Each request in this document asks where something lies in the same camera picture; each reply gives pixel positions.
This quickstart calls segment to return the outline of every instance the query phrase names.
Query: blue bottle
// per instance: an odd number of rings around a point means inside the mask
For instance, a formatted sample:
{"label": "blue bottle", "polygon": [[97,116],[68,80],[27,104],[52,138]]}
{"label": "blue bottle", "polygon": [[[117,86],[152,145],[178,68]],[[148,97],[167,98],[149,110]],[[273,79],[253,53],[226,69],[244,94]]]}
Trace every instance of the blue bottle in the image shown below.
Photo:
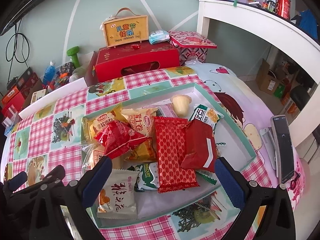
{"label": "blue bottle", "polygon": [[54,74],[56,73],[56,68],[54,67],[56,63],[54,61],[50,61],[50,65],[44,72],[42,84],[46,87],[53,79]]}

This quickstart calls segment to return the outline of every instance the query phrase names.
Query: pink heart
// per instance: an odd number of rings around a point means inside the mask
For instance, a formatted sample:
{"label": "pink heart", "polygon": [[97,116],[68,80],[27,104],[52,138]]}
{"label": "pink heart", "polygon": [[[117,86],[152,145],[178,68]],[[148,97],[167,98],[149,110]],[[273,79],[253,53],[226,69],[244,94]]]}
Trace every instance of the pink heart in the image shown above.
{"label": "pink heart", "polygon": [[221,74],[229,74],[228,70],[226,70],[223,67],[217,68],[216,71],[221,73]]}

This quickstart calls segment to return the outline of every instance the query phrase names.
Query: black string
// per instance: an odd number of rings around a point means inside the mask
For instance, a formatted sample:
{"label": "black string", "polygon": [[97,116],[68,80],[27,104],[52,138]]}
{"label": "black string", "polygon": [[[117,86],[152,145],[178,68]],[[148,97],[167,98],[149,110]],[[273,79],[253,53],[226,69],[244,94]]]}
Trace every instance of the black string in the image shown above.
{"label": "black string", "polygon": [[[29,45],[29,41],[28,41],[27,37],[26,37],[23,33],[20,33],[20,32],[19,32],[21,21],[22,21],[22,19],[21,19],[20,22],[19,22],[18,29],[17,29],[17,24],[14,25],[14,35],[12,35],[11,38],[9,39],[8,44],[7,44],[7,47],[6,47],[6,49],[5,49],[5,59],[7,60],[7,62],[10,62],[10,69],[9,69],[9,75],[8,75],[8,83],[9,83],[9,81],[10,81],[10,73],[11,73],[13,58],[15,58],[16,61],[19,62],[19,63],[25,63],[26,66],[27,66],[27,68],[28,68],[27,60],[28,60],[29,55],[30,55],[30,45]],[[22,36],[22,49],[21,49],[21,54],[22,54],[22,57],[23,57],[23,61],[18,60],[18,59],[17,59],[17,56],[16,56],[17,46],[18,46],[18,37],[19,37],[19,35]],[[10,43],[10,41],[12,40],[12,38],[14,38],[13,53],[12,53],[12,57],[11,57],[10,59],[8,59],[7,51],[8,51],[9,43]],[[24,55],[23,55],[23,43],[24,43],[24,41],[26,41],[26,42],[27,42],[27,45],[28,45],[28,56],[27,56],[27,58],[25,58]]]}

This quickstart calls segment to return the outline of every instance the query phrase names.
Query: red patterned wrapper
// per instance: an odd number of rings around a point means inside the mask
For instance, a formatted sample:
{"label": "red patterned wrapper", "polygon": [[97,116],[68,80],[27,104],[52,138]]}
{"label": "red patterned wrapper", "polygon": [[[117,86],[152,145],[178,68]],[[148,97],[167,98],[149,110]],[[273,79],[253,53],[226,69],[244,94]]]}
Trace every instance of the red patterned wrapper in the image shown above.
{"label": "red patterned wrapper", "polygon": [[210,125],[198,119],[189,122],[186,127],[186,148],[181,168],[214,172],[217,149]]}
{"label": "red patterned wrapper", "polygon": [[187,119],[155,117],[159,193],[199,186],[195,171],[180,167],[186,154],[187,123]]}
{"label": "red patterned wrapper", "polygon": [[290,20],[290,0],[276,0],[276,14]]}
{"label": "red patterned wrapper", "polygon": [[105,147],[104,155],[114,159],[133,150],[149,137],[133,130],[128,124],[114,120],[94,138]]}

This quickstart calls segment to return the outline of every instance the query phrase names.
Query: tiled floor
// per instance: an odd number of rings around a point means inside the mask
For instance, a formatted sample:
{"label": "tiled floor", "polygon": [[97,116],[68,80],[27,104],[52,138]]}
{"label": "tiled floor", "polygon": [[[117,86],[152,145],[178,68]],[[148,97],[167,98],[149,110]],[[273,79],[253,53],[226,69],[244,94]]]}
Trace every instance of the tiled floor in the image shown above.
{"label": "tiled floor", "polygon": [[[273,95],[269,95],[259,90],[255,81],[245,82],[247,86],[266,104],[271,112],[279,114],[283,106],[280,100]],[[289,124],[293,121],[291,114],[286,113]],[[310,134],[301,144],[296,147],[300,158],[310,161],[314,152],[317,150],[314,137]],[[309,165],[304,168],[305,173],[309,173],[309,179],[306,181],[304,193],[300,199],[299,205],[294,211],[296,239],[306,240],[313,231],[320,219],[320,151],[310,161]]]}

